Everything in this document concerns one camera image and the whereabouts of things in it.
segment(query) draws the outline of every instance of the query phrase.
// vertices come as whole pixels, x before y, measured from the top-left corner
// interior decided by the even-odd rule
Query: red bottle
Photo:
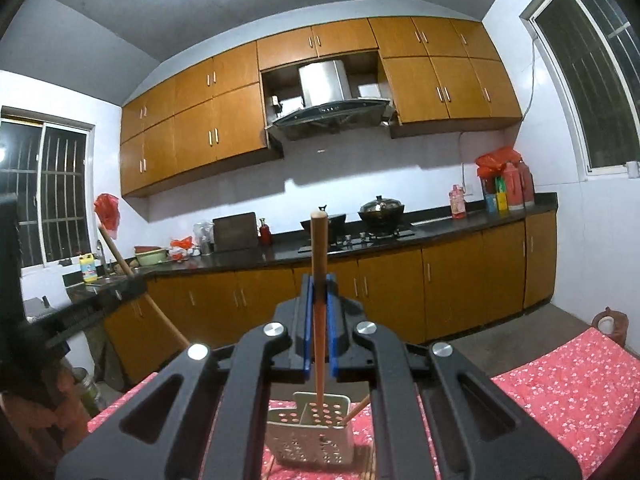
[[[531,170],[521,160],[518,163],[518,172],[520,173],[520,182],[522,183],[522,199],[524,200],[524,207],[533,207],[535,205],[535,190],[533,187],[533,177],[531,176]]]
[[[260,229],[258,229],[258,231],[260,232],[260,243],[264,246],[270,246],[271,230],[269,226],[264,223],[264,218],[260,218]]]
[[[522,199],[522,183],[520,182],[520,172],[510,162],[507,162],[504,171],[502,172],[504,183],[507,188],[507,203],[509,204],[509,211],[516,211],[524,208],[524,201]]]

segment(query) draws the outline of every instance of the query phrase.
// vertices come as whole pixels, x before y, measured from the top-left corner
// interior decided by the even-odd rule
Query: trash bag
[[[606,332],[605,330],[603,330],[603,327],[607,325],[606,323],[607,320],[604,320],[604,318],[606,317],[611,317],[613,319],[613,330],[611,332],[609,330],[607,330]],[[629,328],[629,318],[626,316],[624,312],[611,310],[609,307],[607,307],[604,310],[604,312],[597,314],[596,317],[593,318],[593,321],[591,321],[591,326],[593,326],[594,328],[597,328],[607,337],[613,339],[613,341],[615,341],[620,346],[622,346],[622,348],[625,347],[626,331]]]
[[[102,193],[95,199],[94,211],[98,215],[100,223],[107,229],[109,236],[115,240],[120,225],[118,198],[108,193]]]
[[[480,155],[476,158],[476,164],[479,168],[488,168],[494,172],[497,171],[497,173],[502,173],[507,162],[517,166],[521,159],[522,155],[520,155],[516,150],[509,146],[505,146],[503,148],[493,150],[492,152],[485,153],[484,155]]]

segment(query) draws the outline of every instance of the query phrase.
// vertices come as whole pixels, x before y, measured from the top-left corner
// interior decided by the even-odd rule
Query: black pot
[[[320,211],[326,210],[326,206],[318,208]],[[338,237],[344,236],[344,222],[347,219],[347,215],[329,215],[329,245],[333,245],[338,241]],[[311,220],[303,220],[300,222],[302,228],[311,234]]]
[[[382,198],[367,202],[358,212],[367,227],[367,232],[374,236],[394,234],[402,224],[404,205],[393,198]]]

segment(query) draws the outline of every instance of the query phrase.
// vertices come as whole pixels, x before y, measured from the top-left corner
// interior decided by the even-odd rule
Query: pink bottle
[[[453,189],[449,191],[449,203],[451,204],[453,218],[464,218],[466,216],[465,192],[458,184],[454,184]]]
[[[524,200],[524,207],[533,207],[535,202],[533,177],[531,176],[531,170],[521,160],[518,163],[518,172],[520,173],[520,183],[522,184],[522,199]]]
[[[520,172],[510,162],[502,172],[504,183],[507,188],[507,203],[509,211],[517,211],[524,208],[524,200],[522,197],[522,183],[520,182]]]

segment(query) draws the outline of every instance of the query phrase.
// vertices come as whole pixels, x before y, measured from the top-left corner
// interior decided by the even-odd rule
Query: silver screw
[[[449,357],[453,354],[453,347],[449,343],[439,342],[431,347],[431,351],[438,357]]]
[[[372,321],[361,321],[356,325],[358,334],[373,334],[378,327]]]
[[[276,337],[284,332],[284,326],[278,322],[267,323],[262,330],[269,337]]]

